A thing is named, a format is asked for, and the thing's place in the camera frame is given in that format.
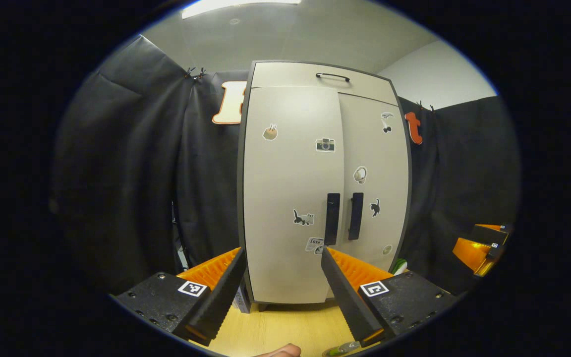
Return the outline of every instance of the white wall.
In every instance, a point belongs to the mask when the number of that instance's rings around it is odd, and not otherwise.
[[[497,95],[483,74],[444,41],[435,41],[378,73],[392,80],[399,97],[435,109]]]

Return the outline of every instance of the wooden table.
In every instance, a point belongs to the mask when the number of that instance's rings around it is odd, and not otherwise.
[[[242,314],[231,307],[217,337],[206,349],[231,357],[253,357],[292,343],[301,348],[301,357],[320,357],[328,348],[351,341],[351,332],[334,300],[302,305],[269,305],[263,312],[259,312],[254,303],[250,314]]]

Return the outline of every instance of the black door handle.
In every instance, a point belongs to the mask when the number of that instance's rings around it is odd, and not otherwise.
[[[349,77],[345,77],[344,75],[331,74],[331,73],[317,73],[317,78],[320,78],[321,75],[333,75],[334,77],[340,77],[344,79],[346,82],[349,82]]]
[[[327,194],[327,217],[326,217],[326,233],[324,245],[336,244],[336,236],[338,235],[338,213],[341,207],[341,194]]]
[[[360,235],[360,221],[363,218],[363,192],[354,192],[351,197],[351,221],[349,222],[349,239],[354,241]]]

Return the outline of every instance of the white cabinet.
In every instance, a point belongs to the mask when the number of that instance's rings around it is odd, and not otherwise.
[[[410,193],[408,133],[390,82],[331,65],[256,61],[246,91],[238,201],[252,300],[331,298],[320,255],[306,251],[327,229],[336,249],[388,270]]]

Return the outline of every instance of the ceiling light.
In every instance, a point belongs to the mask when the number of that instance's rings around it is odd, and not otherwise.
[[[182,10],[182,18],[189,18],[197,14],[229,6],[267,3],[297,5],[300,2],[301,0],[200,0]]]

